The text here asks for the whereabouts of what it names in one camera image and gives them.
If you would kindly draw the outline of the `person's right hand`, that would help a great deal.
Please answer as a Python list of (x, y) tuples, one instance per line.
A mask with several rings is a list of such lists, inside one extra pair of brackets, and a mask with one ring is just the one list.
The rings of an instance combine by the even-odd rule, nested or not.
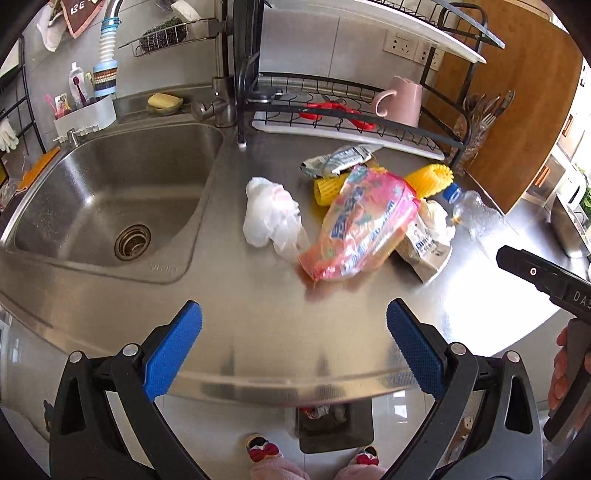
[[(569, 366), (569, 354), (567, 352), (568, 345), (568, 327), (575, 324), (576, 320), (572, 319), (568, 325), (560, 332), (556, 339), (556, 344), (560, 347), (559, 352), (554, 358), (554, 371), (551, 378), (551, 383), (548, 391), (548, 405), (550, 410), (558, 408), (560, 401), (565, 397), (569, 390), (569, 380), (567, 376), (567, 368)], [(585, 369), (590, 374), (591, 372), (591, 357), (590, 351), (585, 356)], [(580, 431), (590, 415), (590, 402), (586, 405), (584, 412), (579, 415), (576, 422), (576, 430)]]

